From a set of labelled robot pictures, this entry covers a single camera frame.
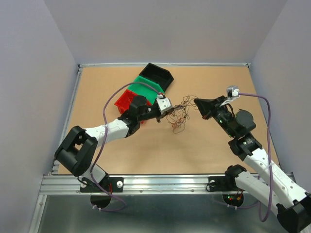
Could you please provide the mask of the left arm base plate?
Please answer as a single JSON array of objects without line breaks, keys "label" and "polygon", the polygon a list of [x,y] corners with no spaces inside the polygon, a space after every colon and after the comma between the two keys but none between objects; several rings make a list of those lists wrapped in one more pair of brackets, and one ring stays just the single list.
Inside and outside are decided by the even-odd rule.
[{"label": "left arm base plate", "polygon": [[[101,189],[91,180],[83,177],[77,178],[80,182],[81,193],[99,193]],[[112,177],[104,178],[103,181],[99,182],[101,188],[112,193],[123,192],[124,178],[123,177]]]}]

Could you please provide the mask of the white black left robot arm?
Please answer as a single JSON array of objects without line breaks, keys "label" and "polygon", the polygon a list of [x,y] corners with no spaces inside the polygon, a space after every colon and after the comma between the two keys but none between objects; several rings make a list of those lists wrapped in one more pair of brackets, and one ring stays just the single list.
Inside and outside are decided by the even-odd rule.
[{"label": "white black left robot arm", "polygon": [[147,104],[144,96],[136,96],[129,108],[114,121],[94,128],[73,127],[55,152],[55,159],[73,176],[91,181],[97,191],[108,187],[108,174],[95,162],[93,157],[98,147],[106,143],[133,135],[143,121],[162,118],[173,111],[169,98],[158,95],[153,105]]}]

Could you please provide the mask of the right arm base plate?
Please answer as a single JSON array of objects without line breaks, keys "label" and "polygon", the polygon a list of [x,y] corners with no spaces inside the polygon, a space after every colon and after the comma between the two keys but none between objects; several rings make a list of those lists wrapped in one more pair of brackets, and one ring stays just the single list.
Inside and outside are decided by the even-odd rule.
[{"label": "right arm base plate", "polygon": [[205,184],[208,192],[230,192],[242,189],[250,191],[251,183],[243,178],[242,175],[236,176],[211,176]]}]

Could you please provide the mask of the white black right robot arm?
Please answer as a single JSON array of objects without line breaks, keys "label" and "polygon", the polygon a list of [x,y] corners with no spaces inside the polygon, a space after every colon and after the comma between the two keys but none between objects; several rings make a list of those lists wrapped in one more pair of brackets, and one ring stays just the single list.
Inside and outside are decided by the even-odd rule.
[{"label": "white black right robot arm", "polygon": [[235,165],[225,172],[225,187],[251,194],[277,216],[289,233],[299,233],[308,227],[311,223],[311,195],[272,161],[251,134],[256,127],[252,114],[242,109],[234,113],[224,96],[213,100],[196,98],[194,103],[203,119],[215,119],[232,138],[228,143],[231,151],[263,179],[261,182],[244,167]]}]

